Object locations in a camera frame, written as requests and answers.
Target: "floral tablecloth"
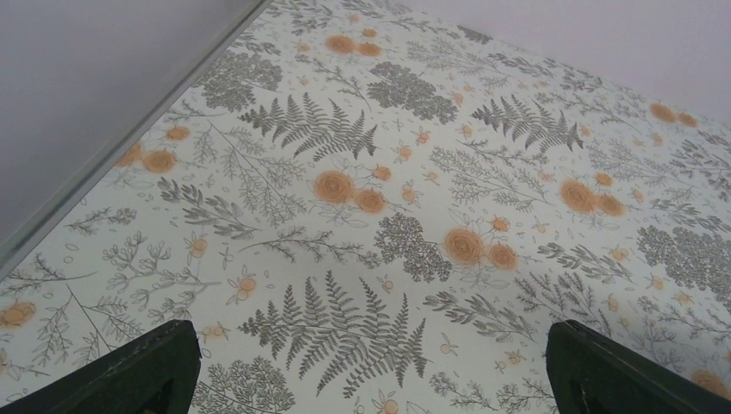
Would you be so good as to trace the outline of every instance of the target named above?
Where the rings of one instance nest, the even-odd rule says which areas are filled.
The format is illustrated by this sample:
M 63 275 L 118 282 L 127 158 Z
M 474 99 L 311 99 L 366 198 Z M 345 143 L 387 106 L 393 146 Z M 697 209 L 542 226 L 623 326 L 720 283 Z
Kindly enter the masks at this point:
M 277 0 L 0 283 L 0 404 L 164 321 L 191 412 L 554 413 L 577 319 L 731 398 L 726 126 L 388 0 Z

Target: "black object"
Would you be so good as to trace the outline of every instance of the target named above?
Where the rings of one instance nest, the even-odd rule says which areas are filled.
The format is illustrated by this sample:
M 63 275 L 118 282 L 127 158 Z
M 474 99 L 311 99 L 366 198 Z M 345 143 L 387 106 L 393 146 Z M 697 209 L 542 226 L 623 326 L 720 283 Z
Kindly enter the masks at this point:
M 731 413 L 731 401 L 576 321 L 551 327 L 546 357 L 561 414 Z
M 190 321 L 170 321 L 0 414 L 185 414 L 201 354 Z

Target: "table surface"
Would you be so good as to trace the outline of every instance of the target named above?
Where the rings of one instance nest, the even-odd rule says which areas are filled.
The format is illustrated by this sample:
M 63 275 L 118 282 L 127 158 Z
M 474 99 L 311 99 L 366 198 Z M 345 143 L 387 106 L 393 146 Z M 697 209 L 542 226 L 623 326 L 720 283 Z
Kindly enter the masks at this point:
M 0 405 L 171 319 L 191 412 L 557 412 L 576 319 L 731 397 L 728 127 L 387 0 L 279 0 L 0 282 Z

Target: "patterned surface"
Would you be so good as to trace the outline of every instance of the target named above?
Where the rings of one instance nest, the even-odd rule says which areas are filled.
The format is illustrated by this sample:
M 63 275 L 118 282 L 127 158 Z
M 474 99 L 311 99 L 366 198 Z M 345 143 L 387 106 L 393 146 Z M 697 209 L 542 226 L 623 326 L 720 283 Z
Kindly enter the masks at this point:
M 279 0 L 2 282 L 0 401 L 172 318 L 192 412 L 553 413 L 566 318 L 731 397 L 728 134 L 387 0 Z

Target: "white wall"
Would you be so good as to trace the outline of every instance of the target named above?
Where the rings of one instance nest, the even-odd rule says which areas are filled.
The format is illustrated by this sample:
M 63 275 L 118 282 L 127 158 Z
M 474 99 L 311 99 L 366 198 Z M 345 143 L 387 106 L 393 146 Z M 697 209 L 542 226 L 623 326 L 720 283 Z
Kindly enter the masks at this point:
M 728 0 L 402 0 L 731 125 Z
M 29 224 L 88 190 L 114 162 L 103 157 L 131 146 L 125 136 L 259 3 L 0 1 L 0 270 Z

